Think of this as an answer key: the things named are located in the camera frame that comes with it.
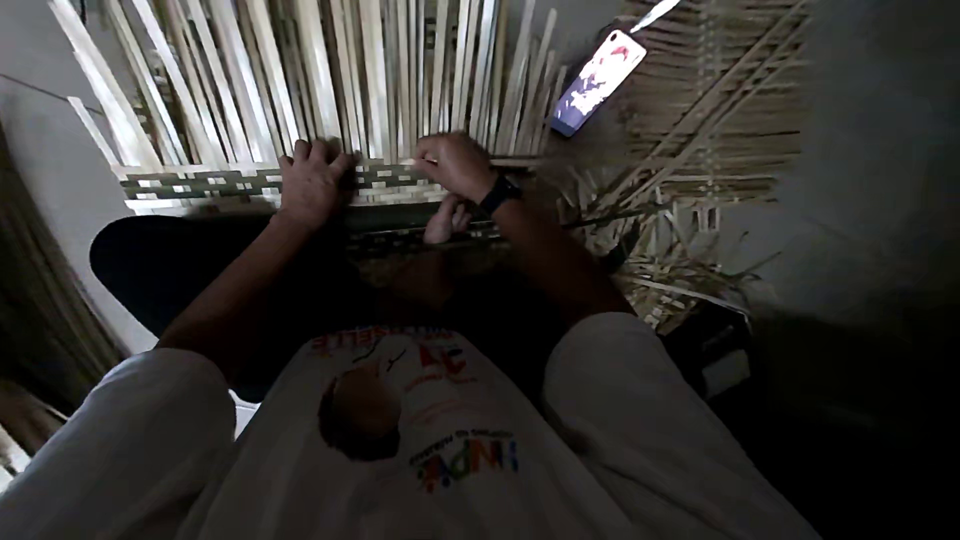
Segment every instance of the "phone screen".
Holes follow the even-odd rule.
[[[647,50],[614,30],[587,62],[553,111],[551,127],[573,136],[647,56]]]

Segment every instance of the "bamboo pile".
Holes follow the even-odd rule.
[[[299,138],[337,138],[362,156],[357,205],[443,199],[410,170],[422,135],[465,131],[496,165],[535,164],[565,69],[550,48],[556,10],[537,38],[536,0],[523,2],[508,56],[509,0],[106,0],[133,100],[69,0],[50,6],[116,154],[70,102],[128,206],[182,215],[277,206],[276,157]]]
[[[579,233],[598,256],[639,238],[615,278],[661,331],[697,302],[745,310],[722,296],[751,275],[724,275],[715,239],[723,208],[771,201],[777,175],[801,152],[811,3],[683,0],[634,35],[649,54],[608,104],[615,140],[565,149],[584,157],[555,171],[561,214],[609,222]],[[655,4],[631,2],[623,22]]]

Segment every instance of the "wristwatch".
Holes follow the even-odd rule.
[[[483,209],[487,215],[493,216],[496,209],[500,208],[500,205],[507,200],[520,199],[522,197],[523,191],[515,186],[514,183],[507,180],[505,176],[500,175],[493,184],[493,189],[491,189],[490,193],[480,202],[480,208]]]

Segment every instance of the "knee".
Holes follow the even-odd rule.
[[[90,244],[90,268],[98,279],[103,280],[109,261],[124,258],[140,249],[154,249],[159,229],[169,229],[171,223],[181,221],[178,217],[163,215],[135,215],[118,219],[103,227]]]

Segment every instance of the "person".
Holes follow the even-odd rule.
[[[465,135],[421,139],[416,167],[492,210],[563,319],[537,398],[443,326],[349,328],[303,344],[234,442],[228,388],[275,318],[264,296],[350,166],[297,142],[280,210],[37,453],[0,498],[0,537],[816,537],[590,255]],[[456,208],[431,234],[462,227]]]

